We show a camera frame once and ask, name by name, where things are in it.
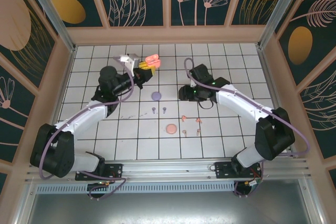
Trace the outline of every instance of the orange object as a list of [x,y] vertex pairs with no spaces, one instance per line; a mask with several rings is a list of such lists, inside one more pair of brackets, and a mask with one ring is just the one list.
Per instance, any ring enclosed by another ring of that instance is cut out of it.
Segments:
[[175,134],[177,131],[177,127],[175,124],[168,124],[166,127],[166,131],[168,134]]
[[159,60],[159,55],[151,55],[146,57],[145,59],[147,65],[149,67],[155,67],[155,68],[159,68],[161,65],[161,60]]

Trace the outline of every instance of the yellow object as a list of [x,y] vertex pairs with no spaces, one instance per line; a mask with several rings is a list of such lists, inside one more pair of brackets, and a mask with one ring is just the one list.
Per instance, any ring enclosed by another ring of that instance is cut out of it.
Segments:
[[0,45],[12,51],[27,45],[32,23],[24,0],[0,0],[0,24]]
[[78,24],[85,20],[84,7],[78,0],[51,0],[60,18],[70,24]]
[[144,70],[152,69],[152,75],[155,74],[155,66],[152,66],[152,67],[151,67],[151,66],[148,66],[147,63],[144,62],[144,61],[141,61],[141,62],[139,63],[139,68],[144,69]]
[[290,61],[295,65],[304,63],[309,56],[312,45],[313,36],[310,30],[303,26],[296,28],[292,32],[288,43],[288,56]]

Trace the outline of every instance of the pink disc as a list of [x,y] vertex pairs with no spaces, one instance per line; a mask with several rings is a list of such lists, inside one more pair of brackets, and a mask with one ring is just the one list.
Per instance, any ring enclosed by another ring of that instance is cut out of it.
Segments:
[[177,127],[175,124],[168,124],[166,127],[166,131],[168,134],[175,134],[177,131]]

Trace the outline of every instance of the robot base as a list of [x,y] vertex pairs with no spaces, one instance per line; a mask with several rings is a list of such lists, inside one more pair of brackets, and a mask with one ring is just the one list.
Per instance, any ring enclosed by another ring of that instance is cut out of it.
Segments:
[[231,162],[216,162],[214,165],[215,165],[216,178],[253,179],[255,176],[253,172],[250,170],[250,168],[252,168],[256,172],[256,174],[258,174],[259,177],[261,177],[261,168],[259,163],[251,165],[250,168],[242,170],[239,174],[233,170]]

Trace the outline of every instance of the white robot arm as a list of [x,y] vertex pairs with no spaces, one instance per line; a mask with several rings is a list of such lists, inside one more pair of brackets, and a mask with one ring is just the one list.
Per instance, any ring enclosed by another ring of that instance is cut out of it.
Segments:
[[[136,55],[122,55],[120,61],[130,70],[134,84],[140,89],[152,78],[161,63],[158,55],[147,57],[146,62],[140,62]],[[54,138],[54,145],[48,148],[43,170],[60,178],[77,171],[91,172],[97,176],[104,174],[104,158],[94,153],[77,152],[77,139],[89,127],[114,112],[118,104],[106,103],[119,101],[120,94],[131,88],[131,79],[127,73],[118,74],[114,67],[107,66],[101,69],[98,82],[94,96],[85,108],[55,125],[44,124],[40,127],[30,157],[32,165],[39,167],[46,143],[58,129],[65,126]]]
[[[224,88],[228,91],[205,88],[196,85],[191,80],[191,85],[185,85],[178,91],[180,100],[201,102],[210,99],[232,109],[238,115],[256,124],[255,144],[243,149],[232,158],[231,165],[237,174],[263,160],[273,160],[294,143],[295,138],[292,129],[275,120],[264,111],[257,109],[253,105],[256,102],[239,92],[229,81],[224,78],[214,80],[203,64],[194,67],[189,73],[197,82],[210,87]],[[261,104],[258,105],[263,110],[289,122],[288,114],[283,108],[274,110]]]

